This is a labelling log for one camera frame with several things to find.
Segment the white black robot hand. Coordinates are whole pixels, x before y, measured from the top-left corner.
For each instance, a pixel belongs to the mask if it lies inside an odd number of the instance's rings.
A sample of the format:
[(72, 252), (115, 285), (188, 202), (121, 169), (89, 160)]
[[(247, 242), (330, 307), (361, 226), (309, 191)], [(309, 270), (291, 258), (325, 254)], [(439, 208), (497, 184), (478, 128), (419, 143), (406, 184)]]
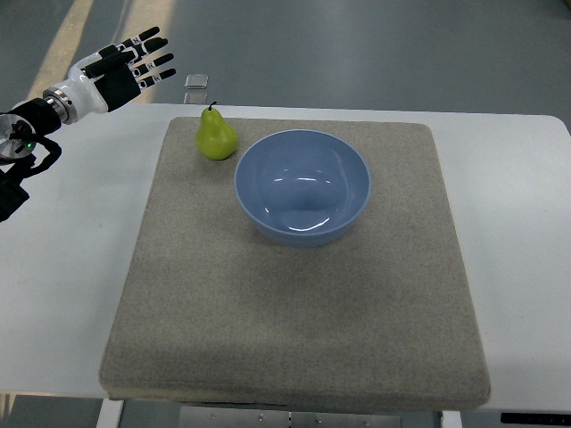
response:
[(43, 99), (61, 120), (80, 120), (89, 113), (119, 109), (141, 94), (140, 87), (154, 86), (176, 74), (171, 68), (138, 81), (133, 75), (148, 74), (174, 59), (173, 53), (166, 53), (131, 69), (135, 62), (168, 44), (167, 38), (153, 37), (159, 32), (159, 27), (152, 27), (79, 60), (71, 66), (64, 81), (44, 91)]

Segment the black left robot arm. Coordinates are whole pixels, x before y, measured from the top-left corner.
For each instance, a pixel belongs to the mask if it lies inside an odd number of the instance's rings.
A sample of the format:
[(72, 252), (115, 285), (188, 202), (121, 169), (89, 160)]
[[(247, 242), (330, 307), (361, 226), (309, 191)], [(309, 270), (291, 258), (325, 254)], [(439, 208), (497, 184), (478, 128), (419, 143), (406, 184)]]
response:
[(62, 148), (48, 136), (90, 113), (118, 110), (143, 90), (176, 74), (159, 70), (174, 55), (166, 53), (147, 61), (168, 40), (152, 27), (119, 44), (111, 44), (74, 64), (67, 78), (48, 87), (41, 97), (1, 114), (1, 220), (16, 212), (29, 194), (21, 182), (50, 169)]

